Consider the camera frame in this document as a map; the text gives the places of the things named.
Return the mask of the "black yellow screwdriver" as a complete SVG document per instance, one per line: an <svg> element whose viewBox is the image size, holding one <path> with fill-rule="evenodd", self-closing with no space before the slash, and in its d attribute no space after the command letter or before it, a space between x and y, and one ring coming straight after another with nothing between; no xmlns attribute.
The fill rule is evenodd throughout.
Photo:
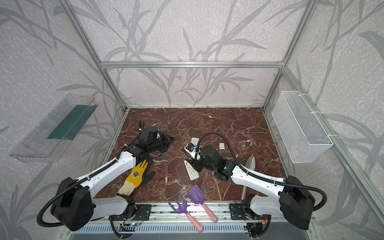
<svg viewBox="0 0 384 240"><path fill-rule="evenodd" d="M194 149L195 149L195 145L193 145L192 143L188 143L186 144L185 146L182 147L181 144L178 144L176 141L174 141L174 144L176 144L180 149L181 151L191 160L195 159L195 152L194 152Z"/></svg>

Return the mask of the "white remote with red buttons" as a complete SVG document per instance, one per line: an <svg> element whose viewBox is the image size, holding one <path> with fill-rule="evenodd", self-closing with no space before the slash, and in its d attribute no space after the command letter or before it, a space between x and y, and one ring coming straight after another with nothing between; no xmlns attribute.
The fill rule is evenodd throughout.
<svg viewBox="0 0 384 240"><path fill-rule="evenodd" d="M191 138L191 142L185 146L185 150L188 153L192 153L192 147L197 146L197 143L199 142L199 138Z"/></svg>

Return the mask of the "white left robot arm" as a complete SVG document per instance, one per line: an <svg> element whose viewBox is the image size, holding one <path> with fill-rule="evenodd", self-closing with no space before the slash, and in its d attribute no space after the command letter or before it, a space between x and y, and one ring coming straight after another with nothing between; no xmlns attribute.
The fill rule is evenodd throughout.
<svg viewBox="0 0 384 240"><path fill-rule="evenodd" d="M77 179L64 179L56 195L38 213L37 223L46 228L66 226L74 232L90 221L107 216L130 217L135 205L131 193L155 175L148 171L153 163L150 154L165 153L174 140L155 126L140 128L137 137L121 148L115 158ZM105 186L125 172L130 174L115 197L96 198Z"/></svg>

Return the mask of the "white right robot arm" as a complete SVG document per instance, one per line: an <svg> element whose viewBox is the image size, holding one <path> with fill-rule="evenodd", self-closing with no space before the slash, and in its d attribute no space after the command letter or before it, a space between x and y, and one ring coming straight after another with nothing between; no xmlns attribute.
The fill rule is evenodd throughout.
<svg viewBox="0 0 384 240"><path fill-rule="evenodd" d="M250 195L244 209L253 215L284 217L293 226L308 230L315 198L295 177L276 178L252 171L235 161L226 160L211 145L197 150L189 143L183 148L188 162L197 171L210 170L214 177L223 182L245 186L262 194Z"/></svg>

